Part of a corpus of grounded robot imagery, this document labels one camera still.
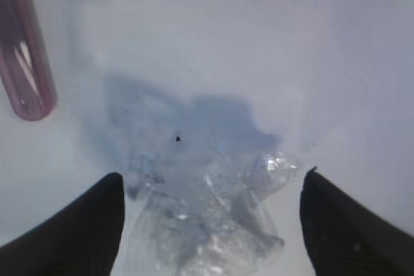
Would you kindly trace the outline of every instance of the white surface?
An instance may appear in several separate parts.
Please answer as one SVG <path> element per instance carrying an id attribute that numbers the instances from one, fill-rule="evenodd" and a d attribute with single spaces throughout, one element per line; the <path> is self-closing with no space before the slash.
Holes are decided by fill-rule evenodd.
<path id="1" fill-rule="evenodd" d="M 111 130 L 106 110 L 117 102 L 106 86 L 133 103 L 123 83 L 182 107 L 248 105 L 246 117 L 275 134 L 278 149 L 414 234 L 414 0 L 35 3 L 59 102 L 27 123 L 0 90 L 0 244 L 122 168 L 96 146 L 108 145 L 99 133 Z M 287 247 L 259 275 L 313 275 L 301 179 L 267 202 Z"/>

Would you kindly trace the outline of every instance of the pink test tube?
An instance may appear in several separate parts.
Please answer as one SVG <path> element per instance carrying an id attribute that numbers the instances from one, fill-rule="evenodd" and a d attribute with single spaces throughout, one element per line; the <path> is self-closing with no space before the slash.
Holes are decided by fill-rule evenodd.
<path id="1" fill-rule="evenodd" d="M 50 113 L 56 97 L 31 0 L 0 0 L 0 76 L 20 118 Z"/>

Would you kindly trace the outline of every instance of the crumpled plastic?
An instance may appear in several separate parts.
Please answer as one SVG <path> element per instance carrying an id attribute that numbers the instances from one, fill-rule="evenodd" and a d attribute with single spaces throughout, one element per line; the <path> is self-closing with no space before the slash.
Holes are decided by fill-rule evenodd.
<path id="1" fill-rule="evenodd" d="M 141 155 L 135 167 L 129 191 L 142 211 L 127 236 L 126 274 L 247 276 L 281 253 L 261 201 L 298 170 L 283 153 L 245 167 L 217 153 Z"/>

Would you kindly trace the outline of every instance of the transparent plastic bag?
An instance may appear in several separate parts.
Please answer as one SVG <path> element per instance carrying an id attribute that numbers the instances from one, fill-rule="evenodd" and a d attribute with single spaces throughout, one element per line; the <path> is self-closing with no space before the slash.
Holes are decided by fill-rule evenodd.
<path id="1" fill-rule="evenodd" d="M 152 173 L 140 174 L 136 197 L 145 207 L 128 236 L 126 274 L 247 276 L 274 261 L 284 242 L 261 199 L 287 184 L 297 165 L 277 153 L 241 171 L 229 157 L 189 154 L 159 158 Z M 264 166 L 271 160 L 284 164 L 272 170 Z"/>

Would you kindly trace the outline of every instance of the plastic wrap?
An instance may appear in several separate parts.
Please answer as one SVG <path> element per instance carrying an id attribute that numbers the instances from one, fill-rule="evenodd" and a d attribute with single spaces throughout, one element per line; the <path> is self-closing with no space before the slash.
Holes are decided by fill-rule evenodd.
<path id="1" fill-rule="evenodd" d="M 264 165 L 272 160 L 274 167 Z M 127 275 L 250 275 L 281 253 L 284 242 L 261 203 L 298 168 L 281 153 L 259 156 L 245 170 L 197 151 L 138 156 L 134 167 L 143 209 L 128 236 Z"/>

